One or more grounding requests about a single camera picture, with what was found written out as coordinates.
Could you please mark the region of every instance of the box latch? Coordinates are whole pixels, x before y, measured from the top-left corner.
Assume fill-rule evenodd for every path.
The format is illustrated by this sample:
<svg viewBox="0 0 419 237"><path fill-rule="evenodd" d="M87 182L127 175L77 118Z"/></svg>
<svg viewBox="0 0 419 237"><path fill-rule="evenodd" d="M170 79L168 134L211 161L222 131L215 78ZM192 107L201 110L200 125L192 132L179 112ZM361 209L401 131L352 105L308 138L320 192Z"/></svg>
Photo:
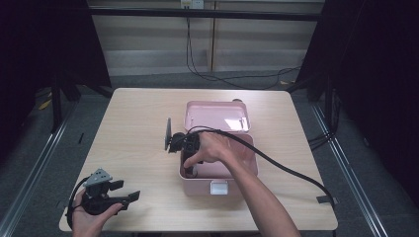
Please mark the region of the box latch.
<svg viewBox="0 0 419 237"><path fill-rule="evenodd" d="M210 182L211 195L228 195L228 181L226 180L213 180Z"/></svg>

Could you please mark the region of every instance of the light wood tabletop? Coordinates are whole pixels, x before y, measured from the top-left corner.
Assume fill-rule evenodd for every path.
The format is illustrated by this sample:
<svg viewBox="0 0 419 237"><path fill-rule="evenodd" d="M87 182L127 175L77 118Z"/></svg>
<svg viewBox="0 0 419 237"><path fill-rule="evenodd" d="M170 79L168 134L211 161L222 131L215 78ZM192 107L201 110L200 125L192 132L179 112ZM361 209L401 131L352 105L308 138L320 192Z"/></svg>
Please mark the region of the light wood tabletop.
<svg viewBox="0 0 419 237"><path fill-rule="evenodd" d="M182 131L190 101L229 102L247 107L255 146L279 163L322 184L290 94L278 91L118 89L97 131L77 183L103 168L123 188L110 197L141 191L104 230L123 232L254 231L257 227L241 196L188 197L179 176L180 152L163 149L166 122ZM337 220L315 185L257 156L258 177L277 196L299 230L332 230ZM70 231L63 215L59 227Z"/></svg>

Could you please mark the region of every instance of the pink container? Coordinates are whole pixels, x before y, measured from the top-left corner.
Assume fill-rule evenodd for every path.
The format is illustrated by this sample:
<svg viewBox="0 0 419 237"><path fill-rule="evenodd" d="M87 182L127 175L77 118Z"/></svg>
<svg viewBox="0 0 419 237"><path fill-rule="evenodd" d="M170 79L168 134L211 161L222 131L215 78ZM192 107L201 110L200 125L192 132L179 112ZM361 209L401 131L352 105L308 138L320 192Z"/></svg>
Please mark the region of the pink container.
<svg viewBox="0 0 419 237"><path fill-rule="evenodd" d="M189 102L185 115L185 130L195 126L208 126L228 131L250 144L253 138L247 131L250 121L246 105L242 102ZM255 153L241 143L230 139L230 146L243 159L245 165L258 175ZM188 196L240 195L240 191L230 172L221 162L197 164L197 174L187 178L181 161L179 175L183 182L185 194Z"/></svg>

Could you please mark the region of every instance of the person's right hand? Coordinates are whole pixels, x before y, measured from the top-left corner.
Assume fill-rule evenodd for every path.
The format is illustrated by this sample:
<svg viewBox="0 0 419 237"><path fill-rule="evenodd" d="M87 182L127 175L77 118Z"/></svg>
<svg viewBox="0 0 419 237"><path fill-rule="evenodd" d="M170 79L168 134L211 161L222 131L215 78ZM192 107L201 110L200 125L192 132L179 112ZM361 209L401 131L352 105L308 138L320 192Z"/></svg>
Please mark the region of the person's right hand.
<svg viewBox="0 0 419 237"><path fill-rule="evenodd" d="M223 158L226 157L228 152L233 151L230 149L227 137L215 132L201 132L200 149L195 155L185 161L184 167L189 168L200 161L209 163L215 161L223 162Z"/></svg>

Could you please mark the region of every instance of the gray carpet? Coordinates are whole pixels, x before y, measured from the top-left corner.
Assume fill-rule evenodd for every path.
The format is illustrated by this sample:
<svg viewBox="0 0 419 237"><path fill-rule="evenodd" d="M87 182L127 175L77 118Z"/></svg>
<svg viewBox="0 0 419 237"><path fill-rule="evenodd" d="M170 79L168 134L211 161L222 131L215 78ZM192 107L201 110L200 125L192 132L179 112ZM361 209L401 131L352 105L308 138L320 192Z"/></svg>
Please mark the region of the gray carpet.
<svg viewBox="0 0 419 237"><path fill-rule="evenodd" d="M224 72L217 76L261 75L262 72ZM297 71L283 75L280 79L290 83ZM157 88L209 88L236 89L224 82L211 82L191 73L161 74L149 76L127 76L112 78L114 88L118 87L157 87ZM263 88L276 82L275 78L231 79L230 83L246 88ZM282 90L289 85L277 84L270 90ZM62 209L57 207L66 200L78 177L84 159L93 142L109 99L97 95L88 88L81 87L82 98L77 104L68 125L56 146L41 181L16 226L13 236L70 236L58 228ZM292 94L295 108L307 138L321 133L314 116L311 103L307 101L304 90ZM0 169L1 215L18 194L20 187L31 171L51 128L51 108L44 111L34 109L23 127L20 142L9 159ZM418 236L419 211L412 204L403 189L382 167L375 152L363 142L356 125L342 113L337 132L353 169L371 199L389 236ZM337 236L374 236L352 194L328 144L313 152L325 186L339 199L336 216L339 221ZM330 231L302 231L302 236L332 236ZM131 236L131 233L104 233L103 236Z"/></svg>

